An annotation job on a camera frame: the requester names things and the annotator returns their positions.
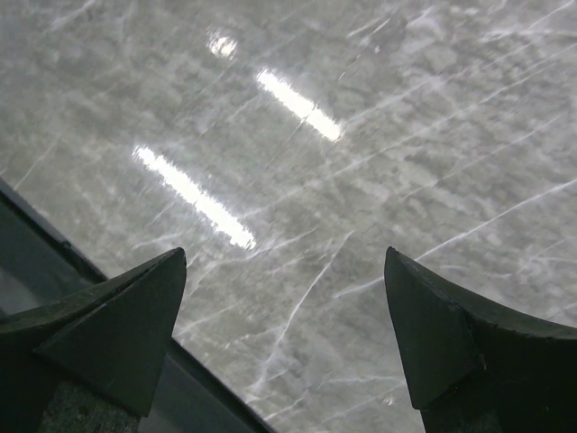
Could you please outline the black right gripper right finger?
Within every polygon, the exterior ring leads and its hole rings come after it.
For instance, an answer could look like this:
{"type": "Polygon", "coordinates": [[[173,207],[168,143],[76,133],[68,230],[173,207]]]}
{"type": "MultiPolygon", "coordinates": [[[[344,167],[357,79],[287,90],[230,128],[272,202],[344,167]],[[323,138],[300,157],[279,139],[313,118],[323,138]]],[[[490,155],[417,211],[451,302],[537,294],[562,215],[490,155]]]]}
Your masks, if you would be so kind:
{"type": "Polygon", "coordinates": [[[574,432],[576,330],[454,284],[390,247],[384,281],[428,432],[574,432]]]}

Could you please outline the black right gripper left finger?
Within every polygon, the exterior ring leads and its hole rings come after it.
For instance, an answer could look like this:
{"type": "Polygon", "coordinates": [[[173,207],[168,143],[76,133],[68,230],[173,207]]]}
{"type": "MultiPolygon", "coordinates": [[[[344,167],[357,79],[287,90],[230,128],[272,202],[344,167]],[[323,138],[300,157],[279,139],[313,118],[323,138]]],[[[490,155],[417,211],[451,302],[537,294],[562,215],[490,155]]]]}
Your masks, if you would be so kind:
{"type": "Polygon", "coordinates": [[[1,320],[3,432],[134,432],[150,413],[187,278],[180,247],[1,320]]]}

